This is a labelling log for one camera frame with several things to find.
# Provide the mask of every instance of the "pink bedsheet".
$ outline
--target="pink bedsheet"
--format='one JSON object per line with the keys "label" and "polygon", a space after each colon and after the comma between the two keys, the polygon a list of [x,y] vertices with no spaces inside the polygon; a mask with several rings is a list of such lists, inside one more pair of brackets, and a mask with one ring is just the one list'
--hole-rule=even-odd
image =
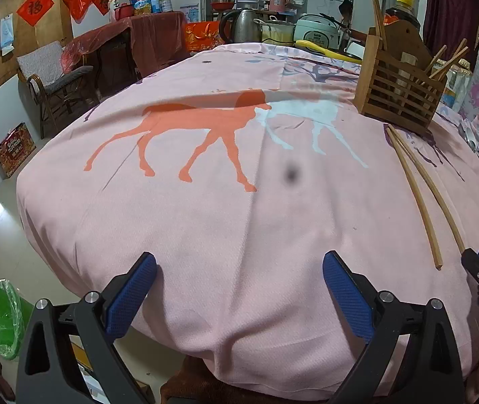
{"label": "pink bedsheet", "polygon": [[[133,326],[226,383],[298,400],[328,398],[363,346],[323,281],[334,249],[378,290],[442,299],[467,374],[479,358],[475,288],[417,174],[444,260],[435,269],[383,123],[351,103],[359,68],[237,44],[145,78],[22,171],[29,241],[79,296],[152,252],[161,271]],[[400,132],[479,250],[479,159],[443,118],[430,130],[435,144]]]}

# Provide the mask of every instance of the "orange deer print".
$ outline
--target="orange deer print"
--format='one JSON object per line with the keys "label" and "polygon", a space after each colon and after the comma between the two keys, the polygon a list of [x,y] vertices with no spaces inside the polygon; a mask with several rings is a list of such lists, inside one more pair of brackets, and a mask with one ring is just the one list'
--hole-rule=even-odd
{"label": "orange deer print", "polygon": [[228,158],[236,168],[237,181],[245,187],[245,191],[256,191],[256,187],[249,183],[241,170],[235,134],[236,130],[244,128],[256,116],[256,107],[266,110],[271,109],[271,106],[266,104],[265,94],[261,90],[242,92],[236,101],[234,109],[198,109],[194,106],[178,103],[149,106],[144,110],[144,115],[149,114],[142,120],[142,123],[136,128],[117,133],[111,139],[101,144],[86,163],[84,171],[92,170],[92,165],[97,155],[112,141],[144,133],[137,142],[140,168],[146,176],[155,176],[155,172],[146,161],[146,147],[153,137],[171,129],[209,129],[204,142],[195,148],[185,167],[179,171],[179,178],[184,182],[192,182],[189,170],[196,158],[221,138],[227,149]]}

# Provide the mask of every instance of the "red box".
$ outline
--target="red box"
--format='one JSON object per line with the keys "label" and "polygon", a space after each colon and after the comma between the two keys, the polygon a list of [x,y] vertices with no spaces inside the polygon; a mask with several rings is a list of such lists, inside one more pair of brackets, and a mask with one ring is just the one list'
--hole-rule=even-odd
{"label": "red box", "polygon": [[36,145],[25,123],[20,123],[0,143],[0,165],[8,178],[34,151]]}
{"label": "red box", "polygon": [[188,52],[211,50],[218,45],[224,44],[219,35],[219,21],[201,21],[200,23],[186,24],[185,43]]}

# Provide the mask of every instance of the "table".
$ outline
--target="table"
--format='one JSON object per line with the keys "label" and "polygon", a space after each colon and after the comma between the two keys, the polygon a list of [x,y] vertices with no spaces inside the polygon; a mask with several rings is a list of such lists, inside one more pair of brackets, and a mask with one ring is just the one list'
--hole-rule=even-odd
{"label": "table", "polygon": [[130,16],[93,29],[66,45],[61,59],[63,71],[70,72],[83,55],[97,51],[128,29],[133,60],[140,75],[149,76],[170,62],[189,57],[183,34],[185,24],[185,15],[172,11]]}

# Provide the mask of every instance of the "can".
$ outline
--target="can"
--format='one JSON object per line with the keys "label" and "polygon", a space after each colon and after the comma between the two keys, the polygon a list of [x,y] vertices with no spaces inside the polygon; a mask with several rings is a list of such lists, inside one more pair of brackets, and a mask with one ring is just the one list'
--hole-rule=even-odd
{"label": "can", "polygon": [[153,13],[160,13],[161,12],[161,4],[159,0],[150,0],[151,2],[151,11]]}
{"label": "can", "polygon": [[161,9],[163,12],[171,12],[172,9],[172,0],[161,0]]}

